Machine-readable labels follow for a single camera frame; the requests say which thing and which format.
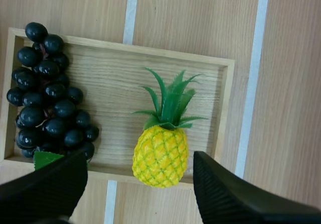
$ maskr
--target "toy pineapple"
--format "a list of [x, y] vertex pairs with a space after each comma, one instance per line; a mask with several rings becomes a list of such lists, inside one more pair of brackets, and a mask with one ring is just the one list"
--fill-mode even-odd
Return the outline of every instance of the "toy pineapple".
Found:
[[166, 188], [177, 185], [187, 169], [189, 147], [183, 128], [191, 128], [189, 121], [202, 117], [182, 117], [195, 94], [194, 89], [185, 90], [194, 78], [183, 81], [184, 71], [178, 74], [172, 84], [165, 87], [164, 81], [153, 70], [146, 68], [157, 79], [162, 103], [159, 105], [156, 93], [146, 89], [152, 98], [155, 110], [141, 110], [135, 114], [150, 115], [135, 147], [132, 170], [134, 176], [146, 185]]

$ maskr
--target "white stripe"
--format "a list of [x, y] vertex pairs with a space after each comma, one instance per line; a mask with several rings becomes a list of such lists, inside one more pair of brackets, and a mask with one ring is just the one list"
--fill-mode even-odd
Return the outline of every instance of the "white stripe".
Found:
[[116, 192], [117, 192], [117, 181], [109, 180], [108, 184], [107, 184], [107, 196], [106, 196], [104, 224], [113, 224], [114, 223]]
[[[132, 45], [135, 29], [137, 0], [127, 0], [123, 43]], [[104, 224], [113, 224], [115, 215], [117, 181], [109, 180], [105, 206]]]
[[136, 19], [137, 0], [127, 0], [127, 9], [125, 17], [124, 44], [132, 44], [134, 38], [135, 19]]
[[263, 45], [264, 27], [267, 12], [268, 0], [259, 0], [257, 13], [256, 13], [256, 23], [254, 29], [253, 47], [251, 64], [249, 71], [249, 80], [247, 83], [247, 92], [245, 98], [245, 109], [243, 115], [239, 150], [237, 153], [235, 174], [243, 178], [246, 162], [247, 148], [250, 139], [252, 116], [254, 110], [256, 85], [260, 68], [261, 52]]

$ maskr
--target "tray rim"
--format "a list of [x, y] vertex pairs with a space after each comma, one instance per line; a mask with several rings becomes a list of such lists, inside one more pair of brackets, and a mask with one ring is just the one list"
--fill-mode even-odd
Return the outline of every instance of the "tray rim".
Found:
[[[213, 64], [219, 67], [223, 67], [222, 75], [222, 91], [220, 92], [219, 99], [219, 111], [217, 116], [217, 125], [218, 128], [215, 129], [215, 139], [216, 145], [212, 148], [211, 157], [214, 158], [217, 162], [221, 162], [221, 157], [224, 148], [224, 139], [225, 139], [225, 129], [227, 124], [227, 116], [229, 112], [229, 102], [232, 90], [233, 75], [235, 68], [235, 60], [217, 58], [211, 56], [197, 55], [192, 53], [176, 52], [164, 49], [156, 49], [135, 45], [127, 45], [122, 43], [112, 43], [101, 40], [87, 39], [81, 37], [73, 36], [63, 36], [60, 35], [65, 43], [85, 46], [85, 47], [94, 47], [94, 48], [103, 48], [116, 51], [124, 51], [136, 54], [144, 54], [149, 56], [157, 56], [163, 58], [179, 59], [184, 61], [193, 61], [193, 62], [203, 62], [208, 64]], [[16, 167], [24, 168], [33, 168], [32, 163], [14, 161], [7, 158], [10, 158], [11, 151], [6, 148], [8, 142], [7, 137], [11, 137], [9, 133], [8, 125], [14, 126], [14, 124], [9, 123], [9, 120], [12, 119], [17, 114], [17, 107], [11, 106], [7, 101], [7, 91], [13, 87], [11, 81], [11, 73], [14, 68], [14, 65], [17, 64], [15, 60], [15, 53], [18, 48], [23, 46], [24, 39], [27, 36], [24, 29], [9, 28], [8, 30], [8, 40], [7, 40], [7, 51], [6, 51], [6, 60], [5, 60], [5, 71], [4, 71], [4, 81], [3, 81], [3, 93], [2, 93], [2, 104], [1, 104], [1, 119], [0, 119], [0, 163], [5, 165], [12, 165]], [[99, 178], [107, 180], [118, 180], [129, 183], [140, 183], [134, 176], [122, 175], [122, 174], [111, 174], [99, 171], [99, 168], [91, 168], [89, 170], [89, 175], [95, 175]], [[178, 188], [191, 188], [193, 184], [190, 182], [190, 178], [186, 178], [179, 182]]]

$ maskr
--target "artificial grape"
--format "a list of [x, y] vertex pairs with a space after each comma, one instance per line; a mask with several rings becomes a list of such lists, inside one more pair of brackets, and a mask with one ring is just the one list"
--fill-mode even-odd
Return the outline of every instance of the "artificial grape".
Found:
[[18, 60], [26, 67], [34, 67], [41, 61], [41, 55], [32, 47], [23, 47], [18, 51]]
[[84, 139], [83, 133], [78, 130], [78, 129], [72, 129], [68, 130], [65, 133], [65, 138], [64, 138], [64, 143], [65, 146], [70, 148], [70, 147], [75, 147], [79, 145]]
[[99, 129], [97, 126], [89, 125], [84, 131], [85, 140], [94, 142], [99, 136]]
[[33, 149], [41, 143], [41, 136], [36, 128], [23, 129], [18, 133], [16, 143], [21, 149]]
[[20, 113], [20, 120], [26, 127], [36, 127], [45, 119], [44, 111], [40, 107], [25, 107]]
[[16, 117], [16, 126], [21, 130], [26, 128], [26, 126], [23, 123], [21, 123], [20, 115]]
[[13, 81], [17, 80], [17, 74], [20, 73], [20, 72], [31, 72], [31, 71], [30, 71], [30, 69], [28, 69], [26, 67], [18, 67], [11, 74], [11, 77], [12, 77]]
[[58, 65], [50, 60], [41, 61], [37, 67], [43, 77], [53, 77], [59, 73]]
[[45, 132], [54, 138], [59, 138], [65, 133], [65, 122], [60, 118], [52, 118], [43, 124]]
[[65, 94], [65, 90], [62, 83], [50, 83], [45, 87], [45, 94], [52, 98], [60, 98]]
[[79, 110], [76, 113], [76, 125], [80, 128], [86, 128], [90, 124], [90, 115], [85, 110]]
[[66, 95], [74, 104], [80, 104], [84, 98], [83, 92], [77, 87], [68, 87]]
[[34, 48], [37, 52], [39, 52], [39, 53], [42, 54], [42, 50], [41, 50], [40, 44], [41, 44], [41, 43], [34, 42], [34, 43], [32, 44], [32, 48]]
[[75, 105], [68, 99], [62, 99], [54, 105], [54, 112], [60, 118], [70, 117], [75, 110]]
[[48, 35], [47, 29], [40, 23], [30, 22], [26, 25], [25, 32], [27, 37], [33, 42], [42, 43]]
[[63, 53], [55, 54], [51, 59], [58, 64], [60, 71], [66, 70], [69, 66], [69, 59]]
[[69, 77], [65, 73], [58, 74], [54, 81], [62, 83], [65, 87], [68, 87], [70, 83]]
[[19, 107], [23, 104], [23, 96], [24, 92], [20, 88], [14, 87], [8, 91], [7, 100], [14, 106]]
[[64, 48], [64, 41], [58, 35], [48, 35], [44, 41], [46, 52], [49, 54], [57, 54]]
[[39, 86], [39, 79], [31, 71], [20, 72], [17, 73], [17, 85], [23, 91], [33, 90]]
[[89, 160], [94, 156], [95, 146], [91, 142], [85, 141], [79, 148], [84, 151], [86, 160]]
[[32, 158], [35, 154], [36, 149], [21, 150], [21, 153], [26, 158]]
[[39, 92], [26, 92], [22, 100], [22, 104], [25, 107], [42, 106], [43, 103], [44, 103], [44, 98]]

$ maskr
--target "wooden tray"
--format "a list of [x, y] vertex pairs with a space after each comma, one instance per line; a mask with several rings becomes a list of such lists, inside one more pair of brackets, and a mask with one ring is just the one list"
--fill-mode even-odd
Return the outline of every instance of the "wooden tray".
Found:
[[[94, 143], [95, 155], [90, 163], [91, 174], [101, 173], [108, 179], [138, 182], [132, 175], [132, 156], [147, 116], [131, 113], [153, 108], [150, 96], [139, 86], [151, 86], [159, 94], [157, 81], [142, 67], [155, 70], [167, 84], [184, 69], [186, 77], [205, 74], [197, 78], [200, 84], [189, 85], [196, 90], [196, 95], [186, 116], [197, 115], [208, 120], [195, 121], [194, 127], [186, 130], [190, 157], [181, 181], [183, 184], [179, 186], [193, 181], [194, 151], [205, 151], [220, 161], [234, 60], [78, 37], [62, 38], [66, 43], [64, 52], [71, 62], [67, 71], [71, 86], [84, 91], [84, 102], [79, 108], [87, 110], [100, 128], [100, 137]], [[15, 146], [18, 108], [10, 105], [6, 98], [7, 91], [15, 86], [11, 73], [21, 66], [16, 58], [17, 51], [31, 44], [24, 30], [9, 29], [0, 130], [0, 160], [7, 164], [32, 165]]]

